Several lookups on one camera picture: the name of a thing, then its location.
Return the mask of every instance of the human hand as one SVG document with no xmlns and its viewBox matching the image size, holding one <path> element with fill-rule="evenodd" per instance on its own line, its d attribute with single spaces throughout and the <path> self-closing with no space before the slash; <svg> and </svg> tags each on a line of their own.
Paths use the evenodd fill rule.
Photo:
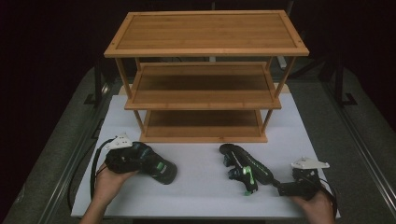
<svg viewBox="0 0 396 224">
<path fill-rule="evenodd" d="M 110 171 L 103 163 L 96 172 L 96 185 L 92 201 L 108 206 L 117 196 L 125 180 L 137 174 L 137 171 L 116 174 Z"/>
<path fill-rule="evenodd" d="M 292 196 L 290 198 L 304 210 L 305 216 L 310 224 L 335 223 L 332 202 L 323 191 L 318 191 L 309 201 L 298 196 Z"/>
</svg>

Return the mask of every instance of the hand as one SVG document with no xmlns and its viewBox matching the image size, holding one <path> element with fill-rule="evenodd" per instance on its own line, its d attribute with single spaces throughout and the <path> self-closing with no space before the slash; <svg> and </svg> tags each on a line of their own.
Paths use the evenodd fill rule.
<svg viewBox="0 0 396 224">
<path fill-rule="evenodd" d="M 309 201 L 302 197 L 290 197 L 292 201 L 300 205 L 310 224 L 333 224 L 335 223 L 332 202 L 321 190 Z"/>
<path fill-rule="evenodd" d="M 93 198 L 80 223 L 100 223 L 107 206 L 119 193 L 123 183 L 137 171 L 116 174 L 103 163 L 96 172 L 96 185 Z"/>
</svg>

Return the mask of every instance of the top shelf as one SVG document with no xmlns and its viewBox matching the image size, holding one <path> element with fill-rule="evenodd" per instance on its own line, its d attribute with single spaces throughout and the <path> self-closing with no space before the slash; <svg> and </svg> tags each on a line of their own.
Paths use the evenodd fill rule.
<svg viewBox="0 0 396 224">
<path fill-rule="evenodd" d="M 307 56 L 283 10 L 130 12 L 107 58 Z"/>
</svg>

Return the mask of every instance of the white clip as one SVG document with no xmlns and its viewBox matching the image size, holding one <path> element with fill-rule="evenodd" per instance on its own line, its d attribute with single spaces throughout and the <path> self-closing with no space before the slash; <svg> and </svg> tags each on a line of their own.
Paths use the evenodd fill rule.
<svg viewBox="0 0 396 224">
<path fill-rule="evenodd" d="M 132 141 L 129 139 L 126 133 L 123 133 L 118 135 L 113 141 L 107 144 L 106 148 L 110 150 L 110 149 L 131 147 L 131 146 L 132 146 Z"/>
<path fill-rule="evenodd" d="M 299 160 L 291 164 L 292 167 L 298 169 L 318 169 L 318 168 L 329 168 L 330 164 L 327 162 L 316 161 L 307 157 L 302 157 Z"/>
</svg>

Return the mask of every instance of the white tabletop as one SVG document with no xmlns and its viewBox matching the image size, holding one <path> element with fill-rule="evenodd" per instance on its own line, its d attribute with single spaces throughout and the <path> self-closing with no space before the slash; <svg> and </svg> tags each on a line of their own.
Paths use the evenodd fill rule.
<svg viewBox="0 0 396 224">
<path fill-rule="evenodd" d="M 107 139 L 127 133 L 138 141 L 140 129 L 132 111 L 124 110 L 126 96 L 113 96 L 96 148 Z M 290 93 L 281 93 L 282 109 L 274 111 L 266 129 L 268 143 L 235 143 L 261 161 L 281 183 L 292 182 L 291 166 L 301 157 L 317 160 L 305 127 Z M 139 112 L 142 119 L 145 112 Z M 228 178 L 232 167 L 223 165 L 220 143 L 148 144 L 177 165 L 175 181 L 162 185 L 147 175 L 128 179 L 106 210 L 108 217 L 169 218 L 259 218 L 302 217 L 302 211 L 273 186 L 260 183 L 259 190 L 245 196 L 245 185 Z M 102 151 L 98 166 L 107 154 Z M 81 217 L 90 203 L 90 174 L 87 167 L 78 189 L 72 217 Z M 325 179 L 319 170 L 319 176 Z"/>
</svg>

